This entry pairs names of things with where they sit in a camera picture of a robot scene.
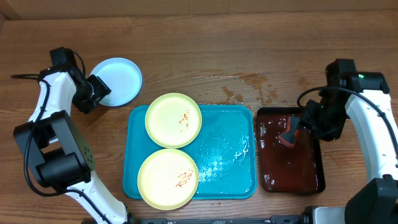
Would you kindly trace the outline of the light blue plate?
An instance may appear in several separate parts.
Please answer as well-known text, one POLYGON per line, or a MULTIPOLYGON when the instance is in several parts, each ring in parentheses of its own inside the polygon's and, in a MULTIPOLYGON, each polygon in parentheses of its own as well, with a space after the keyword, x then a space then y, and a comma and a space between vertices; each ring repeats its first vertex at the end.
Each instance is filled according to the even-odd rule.
POLYGON ((121 58, 109 58, 91 71, 110 88, 111 93, 99 103, 109 107, 119 107, 130 103, 140 92, 143 76, 139 67, 132 61, 121 58))

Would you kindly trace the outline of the red black sponge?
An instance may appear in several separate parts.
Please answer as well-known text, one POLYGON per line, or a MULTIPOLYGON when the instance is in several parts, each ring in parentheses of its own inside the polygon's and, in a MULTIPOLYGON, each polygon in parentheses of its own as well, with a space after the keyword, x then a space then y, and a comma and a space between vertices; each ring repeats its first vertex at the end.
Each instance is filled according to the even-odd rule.
POLYGON ((296 116, 290 116, 287 123, 287 129, 282 132, 277 138, 287 147, 294 147, 295 137, 299 130, 300 119, 296 116))

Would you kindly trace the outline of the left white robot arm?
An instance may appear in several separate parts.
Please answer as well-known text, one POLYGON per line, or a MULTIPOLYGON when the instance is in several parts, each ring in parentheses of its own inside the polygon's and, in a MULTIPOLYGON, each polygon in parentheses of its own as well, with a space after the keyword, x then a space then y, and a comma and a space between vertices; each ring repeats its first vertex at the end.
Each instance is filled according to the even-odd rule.
POLYGON ((88 114, 111 89, 102 79, 86 76, 75 51, 59 47, 50 51, 50 58, 52 66, 39 74, 17 75, 40 86, 34 113, 13 132, 28 186, 43 197, 75 199, 93 223, 134 223, 127 206, 98 177, 93 151, 70 116, 72 106, 88 114))

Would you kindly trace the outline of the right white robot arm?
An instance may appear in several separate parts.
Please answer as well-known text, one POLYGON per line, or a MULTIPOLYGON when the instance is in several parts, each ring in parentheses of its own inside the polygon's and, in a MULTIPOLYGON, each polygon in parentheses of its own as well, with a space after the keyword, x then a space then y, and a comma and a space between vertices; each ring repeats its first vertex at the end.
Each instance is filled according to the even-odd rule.
POLYGON ((311 223, 397 223, 397 125, 390 89, 379 72, 359 72, 351 59, 326 69, 320 102, 303 107, 300 124, 319 140, 332 141, 350 119, 363 153, 367 183, 343 207, 313 207, 311 223))

